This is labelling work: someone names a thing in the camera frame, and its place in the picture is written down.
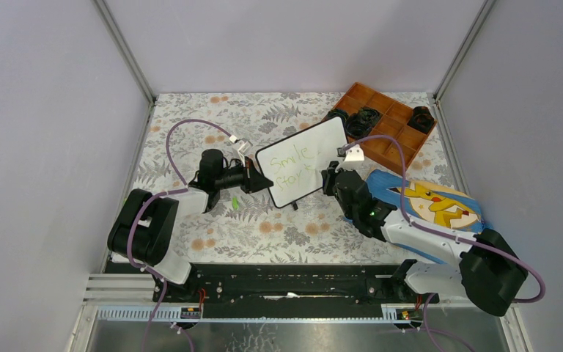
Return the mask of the white whiteboard black frame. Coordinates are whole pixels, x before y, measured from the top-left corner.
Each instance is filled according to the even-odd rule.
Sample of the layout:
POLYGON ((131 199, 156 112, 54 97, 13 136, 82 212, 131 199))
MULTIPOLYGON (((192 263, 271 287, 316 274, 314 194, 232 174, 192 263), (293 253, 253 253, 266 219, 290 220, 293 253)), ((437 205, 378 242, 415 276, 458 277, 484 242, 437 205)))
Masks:
POLYGON ((273 205, 283 208, 321 189, 321 172, 339 159, 345 144, 343 121, 333 117, 258 150, 261 173, 273 182, 268 188, 273 205))

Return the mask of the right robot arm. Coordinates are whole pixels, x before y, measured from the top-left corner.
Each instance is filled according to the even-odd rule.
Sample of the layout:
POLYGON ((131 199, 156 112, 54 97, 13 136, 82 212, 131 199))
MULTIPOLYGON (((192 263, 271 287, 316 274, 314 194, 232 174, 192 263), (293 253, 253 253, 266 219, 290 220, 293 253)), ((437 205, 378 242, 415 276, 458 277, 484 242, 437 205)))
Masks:
POLYGON ((437 293, 467 298, 490 315, 506 314, 529 272, 499 232, 469 232, 460 226, 472 209, 418 182, 382 185, 386 195, 397 199, 377 197, 357 171, 344 170, 335 161, 321 175, 323 193, 337 200, 362 235, 429 260, 400 265, 391 282, 398 301, 437 293))

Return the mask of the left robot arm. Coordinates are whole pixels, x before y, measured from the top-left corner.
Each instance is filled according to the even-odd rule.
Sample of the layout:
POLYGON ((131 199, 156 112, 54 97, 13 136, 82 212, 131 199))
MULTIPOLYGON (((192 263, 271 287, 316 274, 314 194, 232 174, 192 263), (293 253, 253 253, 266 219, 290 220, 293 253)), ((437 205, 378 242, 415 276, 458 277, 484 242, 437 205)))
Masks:
POLYGON ((222 190, 238 187, 250 194, 271 186, 273 181, 250 158, 239 158, 232 166, 220 150, 205 150, 186 189, 154 195, 136 188, 129 193, 108 234, 108 250, 151 269, 171 282, 170 292, 177 299, 190 301, 198 291, 191 263, 169 248, 176 218, 211 211, 222 190))

